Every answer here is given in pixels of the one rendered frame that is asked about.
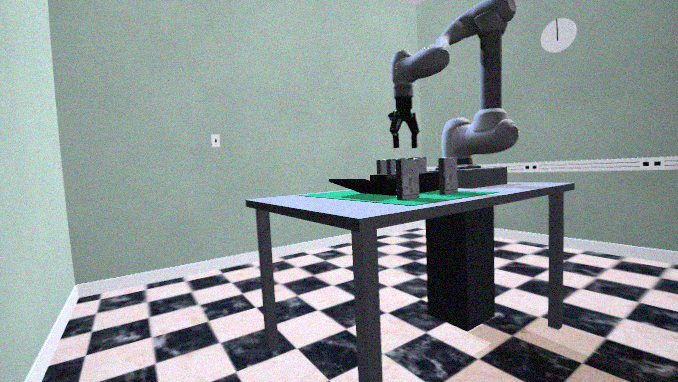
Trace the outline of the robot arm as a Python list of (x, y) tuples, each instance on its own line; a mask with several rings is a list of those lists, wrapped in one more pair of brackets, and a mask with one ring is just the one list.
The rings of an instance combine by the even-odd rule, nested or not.
[(472, 124), (465, 118), (448, 121), (442, 137), (443, 158), (457, 157), (457, 169), (481, 168), (473, 164), (472, 155), (502, 152), (518, 140), (517, 125), (502, 109), (502, 35), (515, 12), (514, 0), (485, 0), (455, 19), (434, 45), (414, 56), (407, 50), (393, 55), (394, 99), (413, 97), (413, 82), (439, 73), (448, 65), (449, 45), (478, 35), (480, 111)]

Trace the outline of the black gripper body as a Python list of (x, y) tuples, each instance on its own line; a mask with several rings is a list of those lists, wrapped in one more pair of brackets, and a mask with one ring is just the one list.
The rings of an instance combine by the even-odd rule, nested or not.
[[(399, 111), (399, 119), (402, 119), (403, 114), (406, 112), (407, 114), (411, 114), (411, 109), (412, 109), (412, 97), (399, 97), (396, 98), (396, 110)], [(408, 115), (406, 115), (404, 122), (409, 121)]]

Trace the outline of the green flat mat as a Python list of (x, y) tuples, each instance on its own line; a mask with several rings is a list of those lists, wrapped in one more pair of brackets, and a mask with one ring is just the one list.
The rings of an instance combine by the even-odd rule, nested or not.
[(397, 200), (397, 196), (391, 195), (377, 195), (377, 194), (364, 194), (359, 193), (354, 190), (347, 191), (337, 191), (337, 192), (326, 192), (326, 193), (316, 193), (316, 194), (306, 194), (305, 197), (316, 197), (316, 198), (328, 198), (328, 199), (339, 199), (339, 200), (350, 200), (350, 201), (361, 201), (361, 202), (372, 202), (372, 203), (383, 203), (383, 204), (394, 204), (394, 205), (405, 205), (405, 206), (416, 206), (422, 204), (429, 204), (435, 202), (442, 202), (454, 199), (461, 199), (467, 197), (474, 197), (480, 195), (487, 195), (499, 192), (482, 192), (482, 191), (458, 191), (458, 193), (451, 194), (439, 194), (438, 191), (424, 192), (420, 193), (419, 198), (408, 199), (408, 200)]

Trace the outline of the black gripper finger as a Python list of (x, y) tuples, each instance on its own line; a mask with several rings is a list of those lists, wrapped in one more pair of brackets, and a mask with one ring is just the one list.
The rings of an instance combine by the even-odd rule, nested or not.
[[(416, 115), (415, 115), (415, 113), (412, 113), (412, 115), (410, 115), (410, 113), (408, 113), (407, 115), (408, 115), (409, 121), (405, 121), (405, 122), (407, 123), (407, 125), (408, 125), (408, 127), (411, 131), (411, 134), (412, 134), (411, 135), (412, 148), (417, 148), (417, 134), (419, 132), (419, 128), (418, 128), (418, 124), (417, 124), (417, 121), (416, 121)], [(412, 119), (413, 119), (413, 122), (412, 122)]]
[(399, 133), (398, 133), (398, 131), (399, 131), (400, 126), (401, 126), (402, 122), (404, 121), (407, 113), (403, 114), (402, 119), (399, 119), (398, 115), (400, 115), (398, 113), (398, 111), (393, 111), (393, 117), (392, 117), (392, 122), (391, 122), (391, 126), (390, 126), (390, 132), (393, 136), (393, 148), (399, 148)]

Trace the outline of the status display screen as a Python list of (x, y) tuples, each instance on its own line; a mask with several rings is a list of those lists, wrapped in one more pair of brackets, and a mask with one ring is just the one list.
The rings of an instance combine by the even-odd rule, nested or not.
[[(351, 182), (332, 182), (332, 181), (351, 181)], [(329, 182), (354, 190), (359, 193), (397, 196), (397, 191), (381, 186), (366, 179), (329, 179)]]

